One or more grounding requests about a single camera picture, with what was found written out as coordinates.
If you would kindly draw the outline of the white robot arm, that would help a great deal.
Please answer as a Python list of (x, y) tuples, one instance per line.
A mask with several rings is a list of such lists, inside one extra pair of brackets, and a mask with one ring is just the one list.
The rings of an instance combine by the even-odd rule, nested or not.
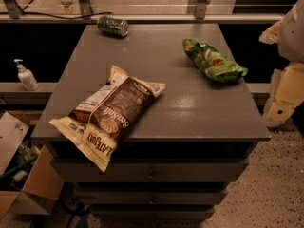
[(263, 109), (266, 125), (278, 127), (304, 102), (304, 0), (298, 0), (282, 20), (263, 31), (259, 41), (277, 43), (279, 55), (290, 62), (283, 70), (274, 70)]

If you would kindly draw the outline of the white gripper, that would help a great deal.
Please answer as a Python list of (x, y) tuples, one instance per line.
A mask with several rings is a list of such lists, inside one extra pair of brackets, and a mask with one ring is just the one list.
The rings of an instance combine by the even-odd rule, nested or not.
[[(264, 30), (259, 41), (277, 44), (282, 21), (277, 21)], [(269, 98), (263, 109), (267, 126), (285, 123), (304, 102), (304, 64), (291, 62), (283, 70), (275, 69), (271, 77)]]

